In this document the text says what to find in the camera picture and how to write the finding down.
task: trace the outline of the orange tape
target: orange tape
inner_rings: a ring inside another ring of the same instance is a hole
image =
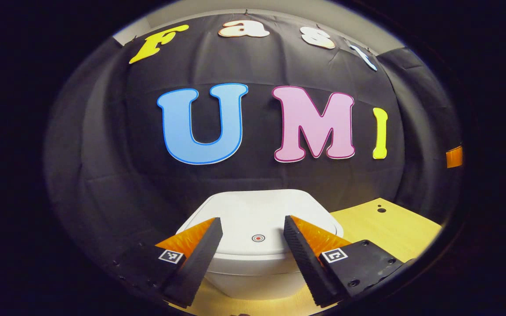
[[[446,152],[446,167],[454,168],[462,166],[462,146],[458,146]]]

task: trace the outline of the white trash can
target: white trash can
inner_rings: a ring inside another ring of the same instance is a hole
[[[205,278],[231,298],[285,298],[305,285],[283,236],[287,215],[343,237],[342,226],[302,190],[215,194],[205,200],[177,233],[219,217],[223,236]]]

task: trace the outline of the red target sticker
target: red target sticker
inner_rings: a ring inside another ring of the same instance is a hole
[[[254,242],[262,242],[263,240],[265,240],[265,236],[261,235],[261,234],[257,234],[255,236],[253,236],[251,238]]]

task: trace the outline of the yellow letter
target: yellow letter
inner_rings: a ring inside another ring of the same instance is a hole
[[[334,42],[329,39],[329,34],[323,30],[308,28],[307,26],[304,26],[303,28],[300,28],[300,32],[303,34],[302,39],[305,40],[305,42],[308,44],[329,49],[335,48]]]
[[[269,32],[265,30],[263,24],[257,21],[241,20],[224,23],[224,28],[219,30],[218,34],[223,37],[253,36],[265,37]]]
[[[175,32],[182,32],[187,29],[188,25],[185,24],[177,26],[176,28],[159,32],[157,34],[153,34],[152,36],[148,36],[146,38],[146,42],[143,44],[142,48],[140,48],[138,54],[136,54],[136,56],[130,60],[129,64],[134,64],[138,60],[142,60],[143,58],[156,54],[159,52],[157,44],[167,44],[168,42],[171,42],[171,40],[175,37]]]
[[[373,108],[374,116],[376,117],[376,147],[372,152],[374,159],[384,159],[388,154],[386,150],[386,121],[388,114],[381,108]]]

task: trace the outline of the letter m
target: letter m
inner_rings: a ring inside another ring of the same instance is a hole
[[[300,146],[300,132],[314,158],[322,154],[331,132],[331,146],[325,152],[329,158],[344,159],[355,154],[351,125],[354,99],[351,96],[332,93],[323,114],[319,114],[306,90],[298,86],[278,86],[273,89],[273,96],[282,106],[282,145],[275,151],[278,162],[298,162],[306,156]]]

